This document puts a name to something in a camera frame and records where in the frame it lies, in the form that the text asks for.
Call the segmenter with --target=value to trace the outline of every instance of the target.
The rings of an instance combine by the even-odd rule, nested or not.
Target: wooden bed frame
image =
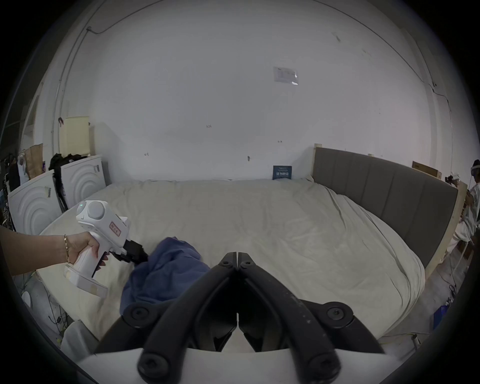
[[[312,178],[387,223],[420,258],[428,279],[442,262],[462,215],[458,188],[391,161],[315,144]]]

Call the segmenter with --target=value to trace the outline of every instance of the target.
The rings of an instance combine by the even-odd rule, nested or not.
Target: vr headset
[[[479,168],[480,168],[480,165],[475,165],[475,166],[473,166],[472,168],[470,168],[470,174],[471,174],[472,176],[475,176],[475,173],[476,173],[475,170],[476,170],[476,169],[479,169]]]

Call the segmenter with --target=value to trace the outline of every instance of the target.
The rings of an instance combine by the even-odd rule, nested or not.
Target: brown paper bag
[[[43,173],[43,144],[33,145],[25,150],[28,177],[33,179]]]

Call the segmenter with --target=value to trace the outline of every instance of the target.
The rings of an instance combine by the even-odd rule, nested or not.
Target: gray upholstered headboard
[[[424,267],[439,248],[458,193],[416,169],[328,148],[315,148],[312,176],[387,223]]]

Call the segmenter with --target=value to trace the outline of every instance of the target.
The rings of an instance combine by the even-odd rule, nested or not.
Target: red label
[[[115,233],[117,236],[120,236],[121,230],[119,230],[119,228],[115,225],[114,222],[111,222],[109,227],[113,231],[113,233]]]

